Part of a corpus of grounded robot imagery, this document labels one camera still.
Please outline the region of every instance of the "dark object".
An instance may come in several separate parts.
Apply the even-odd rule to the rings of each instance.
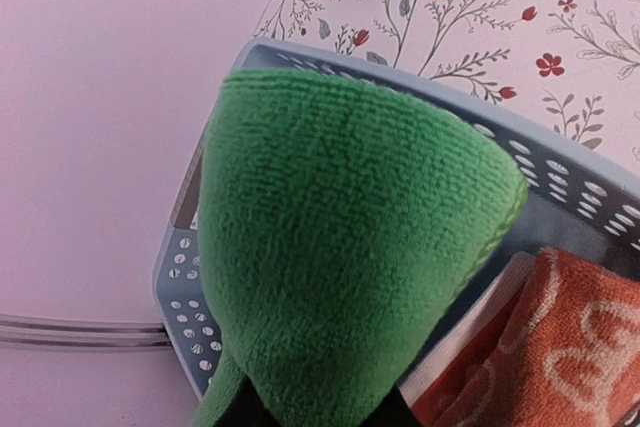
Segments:
[[[242,382],[227,411],[212,427],[280,427],[262,405],[251,381]],[[394,387],[360,427],[420,427],[402,394]]]

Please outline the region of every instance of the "floral fabric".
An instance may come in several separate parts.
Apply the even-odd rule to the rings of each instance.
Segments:
[[[270,0],[256,36],[442,82],[640,174],[640,0]]]

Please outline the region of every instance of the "green towel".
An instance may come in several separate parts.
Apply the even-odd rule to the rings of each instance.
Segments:
[[[495,143],[412,96],[294,70],[231,75],[198,217],[225,350],[195,425],[213,426],[245,378],[282,427],[360,425],[526,192]]]

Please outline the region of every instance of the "basket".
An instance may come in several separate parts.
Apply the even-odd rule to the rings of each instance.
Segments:
[[[427,340],[421,358],[456,324],[516,252],[554,245],[640,279],[640,180],[616,164],[503,108],[389,67],[272,39],[251,42],[233,70],[291,68],[339,75],[412,94],[447,110],[507,151],[527,177],[530,198],[500,247]],[[197,204],[202,139],[171,214],[153,288],[173,347],[199,398],[222,349],[199,281]]]

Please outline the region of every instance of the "red flower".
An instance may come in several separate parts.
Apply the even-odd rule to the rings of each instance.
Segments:
[[[518,95],[516,91],[513,90],[513,87],[503,87],[498,91],[498,93],[504,100],[513,99],[516,95]]]
[[[562,7],[562,10],[565,14],[568,14],[573,9],[578,7],[578,5],[573,0],[559,0],[558,6]]]
[[[522,20],[526,20],[527,22],[536,18],[538,13],[536,12],[536,8],[534,6],[529,7],[528,9],[524,9],[522,12]]]
[[[560,67],[562,63],[562,57],[556,55],[555,57],[549,53],[544,54],[541,59],[536,60],[536,65],[540,69],[541,77],[548,77],[549,74],[553,74],[556,77],[564,74],[564,68]]]
[[[355,45],[356,47],[360,47],[367,40],[369,40],[369,31],[364,29],[359,30],[358,32],[353,34],[352,40],[353,40],[353,45]]]

